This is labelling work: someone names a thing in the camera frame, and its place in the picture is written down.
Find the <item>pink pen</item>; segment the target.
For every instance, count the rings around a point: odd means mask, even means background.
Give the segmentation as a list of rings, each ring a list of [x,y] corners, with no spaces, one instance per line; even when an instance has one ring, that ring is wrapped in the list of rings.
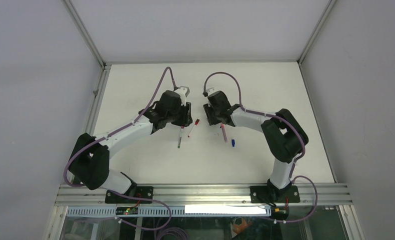
[[[223,123],[220,124],[220,128],[222,131],[222,136],[223,136],[223,140],[225,143],[228,143],[228,137],[227,137],[227,132],[226,132],[226,128],[225,125]]]

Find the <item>grey pen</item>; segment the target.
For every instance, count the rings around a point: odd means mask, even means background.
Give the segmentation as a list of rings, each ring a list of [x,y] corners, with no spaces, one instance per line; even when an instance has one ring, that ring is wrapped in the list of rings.
[[[180,127],[179,130],[179,136],[178,136],[178,141],[177,141],[177,148],[180,149],[181,148],[181,143],[182,143],[182,137],[183,137],[183,131],[184,131],[184,126]]]

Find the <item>red white pen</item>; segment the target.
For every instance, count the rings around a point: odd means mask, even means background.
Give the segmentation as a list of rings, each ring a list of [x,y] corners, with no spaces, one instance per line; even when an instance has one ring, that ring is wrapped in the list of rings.
[[[196,128],[196,126],[197,126],[197,125],[195,125],[195,122],[194,122],[193,126],[191,127],[191,129],[190,129],[190,131],[189,131],[189,133],[188,133],[188,135],[187,135],[188,138],[191,137],[191,135],[192,135],[194,129]]]

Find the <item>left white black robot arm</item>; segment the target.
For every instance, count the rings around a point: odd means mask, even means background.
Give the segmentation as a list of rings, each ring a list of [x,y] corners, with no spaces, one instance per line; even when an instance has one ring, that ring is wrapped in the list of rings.
[[[187,127],[192,122],[191,103],[187,101],[190,89],[181,86],[166,90],[160,99],[143,109],[127,125],[98,136],[80,135],[68,161],[67,170],[80,185],[89,190],[104,188],[116,192],[123,203],[136,197],[137,184],[121,171],[110,169],[110,159],[135,141],[150,136],[172,124]]]

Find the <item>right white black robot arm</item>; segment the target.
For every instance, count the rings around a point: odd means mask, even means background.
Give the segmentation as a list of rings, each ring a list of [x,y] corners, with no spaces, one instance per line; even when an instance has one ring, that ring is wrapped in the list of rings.
[[[274,156],[273,171],[267,181],[268,198],[279,203],[287,197],[296,161],[305,154],[308,135],[292,113],[285,108],[267,113],[246,109],[241,104],[230,104],[221,90],[209,89],[203,93],[208,103],[203,105],[210,125],[224,124],[242,127],[264,135]]]

